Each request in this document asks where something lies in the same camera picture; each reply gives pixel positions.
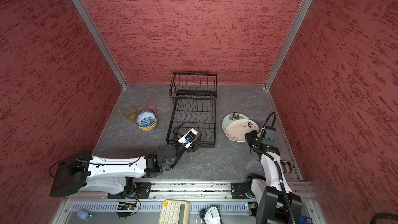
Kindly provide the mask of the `cream plate gold rim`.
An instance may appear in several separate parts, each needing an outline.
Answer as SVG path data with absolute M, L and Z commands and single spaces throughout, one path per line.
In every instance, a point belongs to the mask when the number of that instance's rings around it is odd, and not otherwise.
M 238 119 L 226 127 L 225 134 L 231 141 L 245 142 L 245 134 L 251 131 L 259 131 L 259 126 L 256 122 L 249 119 Z

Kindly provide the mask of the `blue floral white bowl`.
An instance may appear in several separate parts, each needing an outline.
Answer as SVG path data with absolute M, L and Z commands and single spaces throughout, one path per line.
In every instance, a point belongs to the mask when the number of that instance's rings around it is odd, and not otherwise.
M 148 128 L 153 125 L 155 119 L 156 116 L 154 112 L 142 111 L 137 115 L 135 122 L 140 128 Z

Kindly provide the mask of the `pink drinking glass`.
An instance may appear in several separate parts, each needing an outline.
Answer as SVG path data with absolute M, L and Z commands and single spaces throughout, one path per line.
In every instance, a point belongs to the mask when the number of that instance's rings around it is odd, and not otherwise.
M 142 99 L 141 106 L 144 111 L 155 112 L 155 110 L 156 110 L 155 100 L 151 97 L 146 97 L 146 98 Z

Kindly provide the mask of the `mint green plate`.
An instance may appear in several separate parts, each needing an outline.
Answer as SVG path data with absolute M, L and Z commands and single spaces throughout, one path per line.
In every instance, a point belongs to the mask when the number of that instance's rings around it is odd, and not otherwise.
M 248 116 L 241 114 L 241 113 L 230 113 L 226 115 L 222 120 L 222 130 L 226 132 L 227 126 L 232 123 L 233 121 L 240 120 L 240 119 L 249 119 Z

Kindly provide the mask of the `amber drinking glass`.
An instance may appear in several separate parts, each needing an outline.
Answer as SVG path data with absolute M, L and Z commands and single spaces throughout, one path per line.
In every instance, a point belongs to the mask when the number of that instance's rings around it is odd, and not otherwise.
M 123 116 L 130 122 L 135 122 L 136 117 L 138 116 L 137 108 L 134 105 L 126 107 L 122 113 Z

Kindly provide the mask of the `yellow bowl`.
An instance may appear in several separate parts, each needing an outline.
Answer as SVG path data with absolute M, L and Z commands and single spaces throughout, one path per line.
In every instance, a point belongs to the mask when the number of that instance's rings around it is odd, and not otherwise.
M 155 122 L 153 125 L 151 125 L 151 126 L 149 126 L 149 127 L 145 127 L 145 128 L 139 127 L 139 128 L 140 128 L 141 130 L 148 131 L 148 130 L 154 129 L 156 126 L 157 126 L 157 123 Z

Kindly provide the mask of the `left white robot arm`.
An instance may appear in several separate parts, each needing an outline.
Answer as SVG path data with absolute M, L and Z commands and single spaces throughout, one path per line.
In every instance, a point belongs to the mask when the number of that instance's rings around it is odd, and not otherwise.
M 82 150 L 57 163 L 50 196 L 67 197 L 80 191 L 105 192 L 111 199 L 138 197 L 134 184 L 136 178 L 152 178 L 172 170 L 185 152 L 195 152 L 200 147 L 202 135 L 196 129 L 181 133 L 177 126 L 170 144 L 159 146 L 151 153 L 138 158 L 110 159 L 92 156 Z

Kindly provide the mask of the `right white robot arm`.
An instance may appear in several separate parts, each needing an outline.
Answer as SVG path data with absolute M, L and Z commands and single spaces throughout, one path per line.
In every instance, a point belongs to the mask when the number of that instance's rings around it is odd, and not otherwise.
M 247 195 L 256 198 L 257 224 L 298 224 L 302 200 L 289 187 L 281 163 L 279 149 L 265 140 L 266 129 L 245 134 L 250 150 L 258 156 L 265 178 L 247 177 Z

